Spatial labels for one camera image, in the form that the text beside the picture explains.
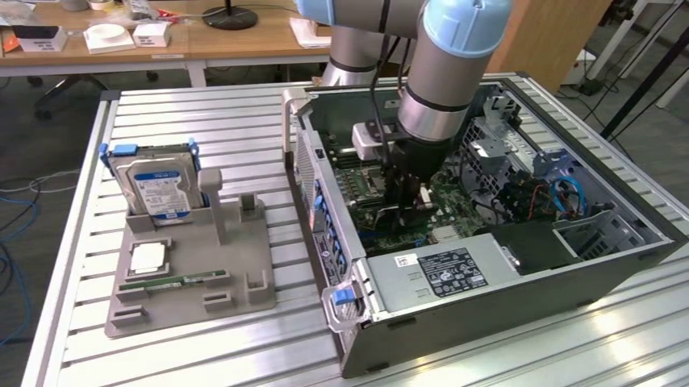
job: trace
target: floor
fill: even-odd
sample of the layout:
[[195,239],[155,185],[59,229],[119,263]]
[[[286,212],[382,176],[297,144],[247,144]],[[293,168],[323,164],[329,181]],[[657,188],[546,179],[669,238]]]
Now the floor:
[[[589,48],[601,52],[609,37],[614,33],[612,27],[600,27],[589,42]],[[612,63],[620,59],[622,51],[633,45],[641,36],[630,32],[613,57]],[[597,109],[598,118],[606,123],[628,99],[642,77],[667,48],[654,45],[642,64],[628,80],[620,81],[618,93],[610,93]],[[672,83],[684,72],[689,59],[680,58],[662,80],[653,87],[633,114],[656,98],[658,92]],[[317,65],[293,67],[293,80],[307,80],[318,71]],[[274,81],[275,66],[214,69],[207,72],[209,85],[253,84]],[[609,79],[614,79],[616,71],[610,71]],[[32,88],[24,78],[12,79],[4,89],[0,89],[0,188],[11,189],[27,184],[27,181],[8,181],[22,177],[40,177],[58,171],[78,169],[82,163],[92,119],[98,106],[98,91],[90,85],[78,85],[52,104],[54,119],[40,122],[34,118],[32,102],[46,92],[59,78],[44,77],[44,86]],[[159,81],[148,82],[144,73],[114,73],[99,76],[99,79],[112,89],[154,89],[188,87],[186,72],[167,70],[159,72]],[[562,88],[569,96],[578,93],[570,88]],[[689,203],[689,110],[685,108],[689,88],[681,91],[668,110],[652,107],[638,119],[625,134],[620,137],[626,151],[634,161],[684,203]],[[597,103],[601,94],[593,97],[581,96],[589,106]],[[580,100],[564,99],[566,106],[580,115],[588,114],[588,109]],[[594,118],[589,124],[601,130],[602,126]],[[55,189],[75,184],[76,176],[52,179],[43,187]],[[4,194],[15,200],[31,200],[32,193]],[[46,193],[39,199],[40,214],[30,230],[8,241],[11,255],[20,266],[28,294],[32,301],[31,329],[20,335],[27,342],[12,343],[0,347],[0,375],[3,385],[15,386],[20,383],[26,359],[31,350],[31,337],[36,329],[38,317],[46,297],[50,277],[54,270],[54,260],[59,250],[64,223],[70,213],[72,191]],[[22,211],[22,206],[0,203],[0,219],[12,218]],[[8,292],[0,297],[0,338],[23,322],[23,303],[19,286],[12,284]]]

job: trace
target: power supply label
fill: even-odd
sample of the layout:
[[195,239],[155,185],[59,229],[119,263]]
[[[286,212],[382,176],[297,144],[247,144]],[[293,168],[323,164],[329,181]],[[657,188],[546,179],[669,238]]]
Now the power supply label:
[[466,248],[421,256],[419,265],[438,297],[452,296],[468,290],[488,286],[484,273],[476,265]]
[[143,204],[155,219],[175,221],[190,214],[186,192],[178,187],[182,183],[178,171],[139,173],[135,180]]

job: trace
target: robotic arm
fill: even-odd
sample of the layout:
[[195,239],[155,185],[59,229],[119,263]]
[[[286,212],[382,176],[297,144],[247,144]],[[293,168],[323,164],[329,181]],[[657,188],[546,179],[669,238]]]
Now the robotic arm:
[[[423,206],[430,178],[442,167],[504,38],[512,0],[298,0],[298,9],[310,19],[339,26],[325,77],[333,79],[339,69],[346,74],[341,84],[373,78],[382,46],[373,43],[375,35],[417,40],[398,120],[393,129],[375,126],[379,139],[397,133],[386,152],[386,199],[401,211]],[[359,157],[367,127],[355,125],[353,131]]]

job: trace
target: slotted aluminum table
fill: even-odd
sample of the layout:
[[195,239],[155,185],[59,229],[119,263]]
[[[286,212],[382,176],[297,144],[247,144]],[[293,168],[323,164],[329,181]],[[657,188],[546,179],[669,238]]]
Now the slotted aluminum table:
[[[689,233],[688,209],[541,86],[517,86],[660,213]],[[638,273],[588,308],[560,314],[365,377],[339,377],[314,274],[281,162],[281,93],[306,83],[131,91],[103,101],[59,250],[24,386],[648,385],[689,383],[689,251]],[[542,148],[553,137],[525,115]],[[126,200],[98,145],[200,144],[222,168],[222,198],[267,205],[278,307],[123,339],[103,324]]]

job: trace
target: wooden cabinet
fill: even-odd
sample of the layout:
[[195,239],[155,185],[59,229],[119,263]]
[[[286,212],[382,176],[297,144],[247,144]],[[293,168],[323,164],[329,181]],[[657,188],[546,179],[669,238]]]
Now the wooden cabinet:
[[554,92],[612,0],[513,0],[505,40],[488,73],[525,71]]

